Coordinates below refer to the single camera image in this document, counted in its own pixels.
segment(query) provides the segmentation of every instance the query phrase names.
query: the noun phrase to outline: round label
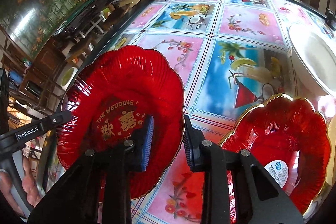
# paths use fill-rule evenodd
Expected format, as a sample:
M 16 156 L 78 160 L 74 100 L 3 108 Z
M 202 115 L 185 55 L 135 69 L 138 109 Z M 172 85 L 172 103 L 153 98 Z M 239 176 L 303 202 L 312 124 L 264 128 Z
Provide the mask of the round label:
M 288 166 L 282 160 L 273 160 L 266 164 L 265 169 L 282 188 L 288 179 Z

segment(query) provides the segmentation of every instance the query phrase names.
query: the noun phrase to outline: red flower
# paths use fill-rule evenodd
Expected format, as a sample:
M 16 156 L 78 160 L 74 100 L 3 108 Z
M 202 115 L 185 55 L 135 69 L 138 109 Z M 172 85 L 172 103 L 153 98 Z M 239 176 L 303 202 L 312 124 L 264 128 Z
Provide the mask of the red flower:
M 178 211 L 176 212 L 176 214 L 177 214 L 178 216 L 181 216 L 181 217 L 186 216 L 186 212 L 183 211 L 183 210 L 178 210 Z
M 166 210 L 166 212 L 172 214 L 172 213 L 175 212 L 175 207 L 171 204 L 167 204 L 166 207 L 165 207 L 165 210 Z
M 185 196 L 186 198 L 193 198 L 193 197 L 196 197 L 196 194 L 195 193 L 191 193 L 191 192 L 188 192 Z
M 185 177 L 186 179 L 191 177 L 191 173 L 184 173 L 182 174 L 183 177 Z

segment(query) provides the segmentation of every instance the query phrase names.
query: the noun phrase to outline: red plastic bowl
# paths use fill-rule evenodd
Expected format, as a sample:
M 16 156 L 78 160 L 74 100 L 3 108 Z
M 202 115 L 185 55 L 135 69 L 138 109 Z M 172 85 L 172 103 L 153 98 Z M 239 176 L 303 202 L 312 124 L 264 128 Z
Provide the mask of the red plastic bowl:
M 327 125 L 306 99 L 276 94 L 251 107 L 219 145 L 234 152 L 248 149 L 264 166 L 272 161 L 285 162 L 288 178 L 284 185 L 279 184 L 302 214 L 325 181 L 330 157 Z M 232 184 L 231 174 L 228 180 Z M 235 204 L 230 204 L 232 212 Z
M 157 184 L 175 158 L 183 134 L 184 89 L 178 74 L 155 50 L 124 46 L 84 68 L 68 90 L 62 110 L 73 114 L 57 129 L 59 161 L 67 169 L 86 150 L 105 150 L 130 137 L 145 114 L 154 117 L 149 164 L 130 174 L 131 198 Z

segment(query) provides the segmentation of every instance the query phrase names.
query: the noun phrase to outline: screw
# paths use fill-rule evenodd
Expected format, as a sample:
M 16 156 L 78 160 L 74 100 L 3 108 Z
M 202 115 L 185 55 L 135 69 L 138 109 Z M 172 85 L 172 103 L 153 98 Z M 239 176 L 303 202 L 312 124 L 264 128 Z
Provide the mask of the screw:
M 87 156 L 87 157 L 91 157 L 94 154 L 95 154 L 95 151 L 92 150 L 92 149 L 88 149 L 88 150 L 85 151 L 85 156 Z
M 249 155 L 251 155 L 250 151 L 247 149 L 243 149 L 242 151 L 240 151 L 240 153 L 244 156 L 244 157 L 248 157 Z
M 134 142 L 132 140 L 125 140 L 124 141 L 124 145 L 127 146 L 127 147 L 130 147 L 134 144 Z
M 209 147 L 209 146 L 212 145 L 212 142 L 211 142 L 211 141 L 208 141 L 208 140 L 204 140 L 204 141 L 202 142 L 202 145 L 204 145 L 204 146 L 206 146 L 206 147 Z

